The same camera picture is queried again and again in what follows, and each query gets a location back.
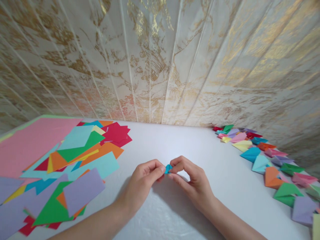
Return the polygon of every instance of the gold patterned wallpaper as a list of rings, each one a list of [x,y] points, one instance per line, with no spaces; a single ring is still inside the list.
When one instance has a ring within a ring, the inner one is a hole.
[[[320,175],[319,63],[318,0],[3,0],[0,133],[41,114],[235,124]]]

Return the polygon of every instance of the table surface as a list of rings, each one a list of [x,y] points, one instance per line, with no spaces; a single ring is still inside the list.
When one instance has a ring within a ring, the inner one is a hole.
[[[84,119],[91,122],[96,119]],[[133,139],[118,158],[120,168],[105,178],[106,189],[91,201],[84,216],[58,230],[36,228],[27,239],[47,239],[108,206],[140,163],[158,159],[164,165],[183,155],[205,170],[213,193],[230,210],[267,239],[310,239],[310,230],[290,219],[291,208],[275,199],[263,175],[240,157],[232,143],[221,143],[210,128],[118,121]],[[26,239],[14,234],[10,240]],[[170,179],[152,186],[147,200],[115,239],[224,239]]]

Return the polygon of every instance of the forearm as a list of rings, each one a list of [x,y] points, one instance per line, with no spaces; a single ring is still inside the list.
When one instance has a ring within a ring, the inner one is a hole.
[[[116,201],[50,240],[113,239],[132,217],[133,214]]]
[[[235,215],[217,198],[215,198],[209,209],[204,212],[204,215],[226,239],[266,239],[241,218]]]

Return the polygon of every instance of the hand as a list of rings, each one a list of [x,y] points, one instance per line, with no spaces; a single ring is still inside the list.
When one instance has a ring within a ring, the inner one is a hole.
[[[122,207],[127,208],[131,217],[146,200],[153,183],[162,181],[165,171],[166,167],[157,159],[139,164],[134,170],[126,189],[117,200]]]
[[[173,179],[185,191],[195,207],[206,215],[217,199],[212,193],[204,170],[184,156],[173,159],[170,165],[173,168],[169,171],[171,174],[168,174],[168,178]],[[182,170],[190,176],[189,182],[177,174]]]

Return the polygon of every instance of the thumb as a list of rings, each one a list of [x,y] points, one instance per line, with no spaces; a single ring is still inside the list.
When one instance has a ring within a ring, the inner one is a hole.
[[[168,178],[175,181],[185,192],[189,192],[192,188],[180,175],[176,173],[168,174]]]
[[[153,170],[146,178],[148,179],[148,182],[151,183],[151,185],[158,179],[160,178],[164,172],[166,171],[165,166],[161,166]]]

